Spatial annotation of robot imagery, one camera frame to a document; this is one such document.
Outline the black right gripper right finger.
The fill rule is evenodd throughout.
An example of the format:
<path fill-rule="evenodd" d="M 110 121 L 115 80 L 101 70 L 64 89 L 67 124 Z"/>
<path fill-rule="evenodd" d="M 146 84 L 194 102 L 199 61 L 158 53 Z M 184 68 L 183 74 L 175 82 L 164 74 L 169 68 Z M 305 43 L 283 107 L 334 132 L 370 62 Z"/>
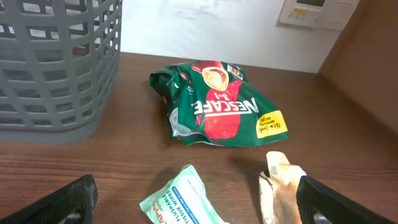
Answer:
<path fill-rule="evenodd" d="M 296 199 L 302 223 L 394 224 L 314 178 L 300 178 Z"/>

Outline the beige paper pouch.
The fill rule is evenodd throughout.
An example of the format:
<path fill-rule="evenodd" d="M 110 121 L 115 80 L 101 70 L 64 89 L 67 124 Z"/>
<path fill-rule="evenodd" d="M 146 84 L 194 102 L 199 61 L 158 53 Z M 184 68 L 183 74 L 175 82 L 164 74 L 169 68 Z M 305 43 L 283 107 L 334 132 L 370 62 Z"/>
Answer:
<path fill-rule="evenodd" d="M 279 151 L 266 154 L 268 169 L 259 174 L 259 197 L 265 224 L 301 223 L 296 193 L 305 171 Z"/>

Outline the mint flushable wipes pack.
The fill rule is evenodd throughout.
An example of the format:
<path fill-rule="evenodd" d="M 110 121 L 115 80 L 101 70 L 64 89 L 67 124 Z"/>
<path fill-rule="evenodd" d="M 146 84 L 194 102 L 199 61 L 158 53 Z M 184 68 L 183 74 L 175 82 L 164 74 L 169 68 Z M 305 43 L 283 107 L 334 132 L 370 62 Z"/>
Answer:
<path fill-rule="evenodd" d="M 205 185 L 193 165 L 186 165 L 175 178 L 139 205 L 156 224 L 229 224 L 211 205 Z"/>

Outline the green Nescafe coffee bag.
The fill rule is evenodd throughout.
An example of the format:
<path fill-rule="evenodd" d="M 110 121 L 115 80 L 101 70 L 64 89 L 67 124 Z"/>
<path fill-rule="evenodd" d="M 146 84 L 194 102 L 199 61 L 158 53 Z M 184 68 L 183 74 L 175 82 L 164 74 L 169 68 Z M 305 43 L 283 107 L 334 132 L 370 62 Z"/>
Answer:
<path fill-rule="evenodd" d="M 177 63 L 152 73 L 149 81 L 166 100 L 170 138 L 186 145 L 254 147 L 289 137 L 282 112 L 237 65 Z"/>

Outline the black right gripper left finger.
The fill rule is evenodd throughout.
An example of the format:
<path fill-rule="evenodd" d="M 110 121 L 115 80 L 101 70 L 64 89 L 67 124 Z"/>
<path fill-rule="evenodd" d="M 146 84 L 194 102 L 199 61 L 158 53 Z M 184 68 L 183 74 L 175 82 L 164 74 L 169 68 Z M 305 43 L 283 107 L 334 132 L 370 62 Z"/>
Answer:
<path fill-rule="evenodd" d="M 3 219 L 1 224 L 92 224 L 98 189 L 86 174 Z"/>

